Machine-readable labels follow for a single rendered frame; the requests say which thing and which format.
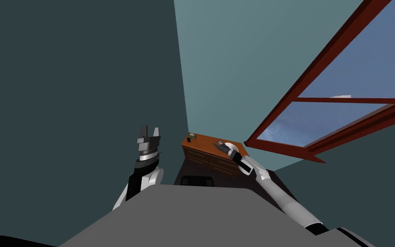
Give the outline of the brown wooden dresser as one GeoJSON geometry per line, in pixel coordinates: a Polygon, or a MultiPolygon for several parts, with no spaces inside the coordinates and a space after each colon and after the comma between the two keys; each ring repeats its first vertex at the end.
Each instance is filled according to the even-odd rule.
{"type": "Polygon", "coordinates": [[[214,146],[214,143],[217,141],[231,143],[237,147],[241,155],[248,155],[242,143],[196,134],[195,139],[188,141],[188,138],[185,138],[182,142],[185,158],[223,175],[238,176],[241,174],[238,165],[227,154],[222,153],[214,146]]]}

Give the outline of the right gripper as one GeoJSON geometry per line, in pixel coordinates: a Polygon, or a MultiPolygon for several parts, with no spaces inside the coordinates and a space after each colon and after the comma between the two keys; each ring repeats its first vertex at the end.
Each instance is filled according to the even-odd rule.
{"type": "Polygon", "coordinates": [[[231,147],[221,141],[217,141],[217,143],[214,143],[214,146],[227,155],[231,155],[231,153],[234,151],[231,147]]]}

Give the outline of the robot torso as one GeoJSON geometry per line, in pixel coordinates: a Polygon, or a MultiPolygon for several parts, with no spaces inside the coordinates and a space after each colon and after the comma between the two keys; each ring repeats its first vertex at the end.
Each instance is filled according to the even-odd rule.
{"type": "Polygon", "coordinates": [[[327,247],[251,190],[152,185],[59,247],[327,247]]]}

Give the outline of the red framed window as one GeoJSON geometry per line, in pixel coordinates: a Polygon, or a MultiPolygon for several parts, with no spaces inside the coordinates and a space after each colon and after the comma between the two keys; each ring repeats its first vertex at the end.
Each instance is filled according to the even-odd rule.
{"type": "Polygon", "coordinates": [[[395,0],[363,0],[245,141],[318,155],[395,124],[395,0]]]}

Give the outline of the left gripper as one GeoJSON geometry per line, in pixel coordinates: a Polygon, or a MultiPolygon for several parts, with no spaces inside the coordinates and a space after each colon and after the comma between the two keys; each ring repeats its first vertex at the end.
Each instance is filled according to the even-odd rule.
{"type": "Polygon", "coordinates": [[[148,154],[150,150],[157,149],[160,143],[159,128],[154,128],[153,137],[148,137],[148,126],[142,126],[137,139],[138,151],[140,154],[148,154]]]}

